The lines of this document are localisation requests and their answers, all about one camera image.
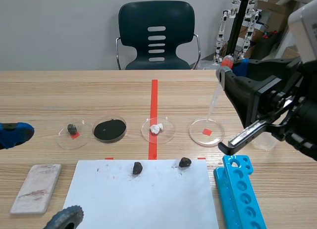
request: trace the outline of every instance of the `wooden table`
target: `wooden table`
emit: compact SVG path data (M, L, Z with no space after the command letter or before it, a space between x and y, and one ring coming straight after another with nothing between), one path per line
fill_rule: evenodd
M33 138L15 148L0 151L0 229L40 229L62 209L80 159L147 159L148 142L141 126L150 115L151 80L158 79L158 116L168 116L177 127L172 141L158 145L158 159L206 157L219 228L224 229L213 170L222 165L217 147L194 143L189 125L206 116L216 85L214 71L10 71L0 72L0 121L27 122ZM94 123L103 116L121 116L127 134L117 143L91 138L84 147L64 150L56 135L69 122ZM225 142L242 125L224 93L214 116L225 128ZM249 155L254 173L251 181L269 229L317 227L317 163L280 142L264 151L252 144L239 154ZM12 216L11 206L25 177L35 164L59 163L62 171L44 215Z

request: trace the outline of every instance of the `dropper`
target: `dropper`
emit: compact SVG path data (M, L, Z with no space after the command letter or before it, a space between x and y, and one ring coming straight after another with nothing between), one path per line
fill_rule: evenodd
M226 57L224 57L222 63L221 63L221 66L227 66L229 67L230 69L232 69L232 66L233 66L233 57L231 55L227 55ZM218 96L220 94L220 90L222 89L222 86L220 84L220 82L218 81L218 84L213 92L213 96L212 96L212 100L211 100L211 103L210 103L210 107L209 107L209 113L208 113L208 117L207 117L207 121L209 119L211 119L211 114L213 112L213 109L214 107L216 106L216 102L217 102L217 99L218 99Z

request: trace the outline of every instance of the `white wall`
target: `white wall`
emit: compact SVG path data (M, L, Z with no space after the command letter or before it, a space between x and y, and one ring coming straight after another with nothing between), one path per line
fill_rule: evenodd
M0 70L115 70L122 5L141 0L0 0ZM221 12L232 0L183 0L195 11L202 57L213 53ZM230 25L227 26L227 38ZM188 63L195 40L178 47ZM120 46L122 66L136 51Z

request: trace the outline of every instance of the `rock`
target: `rock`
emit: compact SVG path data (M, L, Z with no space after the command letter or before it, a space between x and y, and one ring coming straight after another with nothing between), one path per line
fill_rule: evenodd
M69 124L67 126L67 130L71 135L75 135L77 133L77 128L74 124Z
M179 167L188 167L191 163L192 161L189 158L183 157L180 159Z
M138 175L142 172L143 166L141 165L140 162L134 162L134 167L133 167L133 172L132 174Z

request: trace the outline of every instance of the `chair leg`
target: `chair leg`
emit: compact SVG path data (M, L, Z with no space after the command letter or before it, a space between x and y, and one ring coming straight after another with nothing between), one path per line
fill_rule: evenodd
M199 62L199 60L200 60L200 55L201 55L199 37L198 37L198 35L195 35L195 34L194 34L194 36L196 36L196 39L197 39L197 45L198 45L198 60L197 60L197 62L196 62L196 64L195 64L195 66L193 67L193 69L196 68L196 66L197 66L197 64L198 64L198 62Z
M119 51L118 51L118 40L120 39L121 39L120 37L115 39L116 57L117 57L117 64L118 64L119 70L121 70L120 62L119 62Z

